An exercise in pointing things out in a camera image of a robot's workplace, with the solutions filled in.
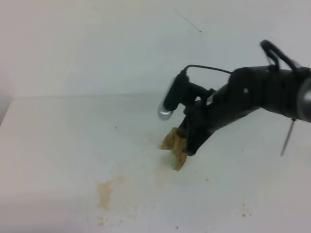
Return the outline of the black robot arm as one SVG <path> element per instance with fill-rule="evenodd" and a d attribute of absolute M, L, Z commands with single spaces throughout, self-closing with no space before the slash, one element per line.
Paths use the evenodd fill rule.
<path fill-rule="evenodd" d="M 311 120 L 311 70 L 267 67 L 234 70 L 227 84 L 206 90 L 195 84 L 188 89 L 185 118 L 180 133 L 187 139 L 184 152 L 193 156 L 217 130 L 262 108 L 293 120 Z"/>

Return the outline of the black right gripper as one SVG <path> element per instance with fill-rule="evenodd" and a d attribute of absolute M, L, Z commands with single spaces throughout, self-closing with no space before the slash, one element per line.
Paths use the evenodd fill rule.
<path fill-rule="evenodd" d="M 218 90 L 189 83 L 182 104 L 185 118 L 178 135 L 186 140 L 182 151 L 194 156 L 215 131 L 258 109 L 260 89 L 244 82 L 228 82 Z"/>

